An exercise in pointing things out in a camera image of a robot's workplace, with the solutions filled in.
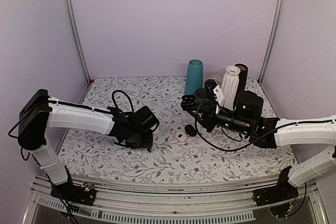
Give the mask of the black earbud charging case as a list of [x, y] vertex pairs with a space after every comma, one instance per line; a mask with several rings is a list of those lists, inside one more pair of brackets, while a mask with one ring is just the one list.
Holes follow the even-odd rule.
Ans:
[[188, 110], [196, 104], [196, 97], [193, 94], [183, 95], [181, 101], [181, 108]]

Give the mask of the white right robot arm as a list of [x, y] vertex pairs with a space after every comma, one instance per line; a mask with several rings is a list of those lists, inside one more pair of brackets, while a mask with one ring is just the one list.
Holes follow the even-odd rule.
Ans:
[[281, 171], [271, 196], [282, 201], [291, 194], [292, 186], [299, 187], [335, 169], [335, 115], [310, 120], [264, 118], [261, 116], [263, 102], [257, 94], [242, 91], [238, 94], [236, 109], [230, 111], [219, 106], [219, 98], [212, 91], [202, 100], [194, 95], [184, 95], [181, 107], [208, 132], [220, 126], [245, 135], [249, 144], [260, 148], [326, 144], [327, 148], [320, 153]]

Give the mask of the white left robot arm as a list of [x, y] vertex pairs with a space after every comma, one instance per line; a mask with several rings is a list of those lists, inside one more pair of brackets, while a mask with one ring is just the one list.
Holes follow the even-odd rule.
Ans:
[[39, 89], [20, 111], [18, 122], [8, 136], [17, 139], [20, 147], [33, 156], [61, 195], [73, 200], [78, 188], [69, 181], [65, 166], [49, 145], [50, 129], [100, 133], [116, 138], [123, 147], [150, 150], [158, 125], [159, 120], [147, 106], [135, 112], [123, 112], [112, 106], [100, 109], [62, 101], [51, 97], [46, 89]]

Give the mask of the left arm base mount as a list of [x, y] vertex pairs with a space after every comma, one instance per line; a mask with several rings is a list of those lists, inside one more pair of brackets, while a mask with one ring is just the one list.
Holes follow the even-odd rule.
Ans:
[[95, 185], [85, 182], [81, 185], [75, 185], [71, 177], [60, 185], [52, 185], [51, 196], [64, 201], [74, 202], [86, 206], [93, 206], [97, 191]]

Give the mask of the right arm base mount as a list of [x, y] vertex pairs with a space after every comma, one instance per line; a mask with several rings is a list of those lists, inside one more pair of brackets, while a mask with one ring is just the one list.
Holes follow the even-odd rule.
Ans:
[[291, 168], [291, 166], [288, 166], [281, 171], [274, 186], [256, 189], [253, 191], [252, 199], [256, 202], [257, 206], [274, 204], [294, 199], [299, 196], [297, 187], [292, 186], [288, 182], [288, 175]]

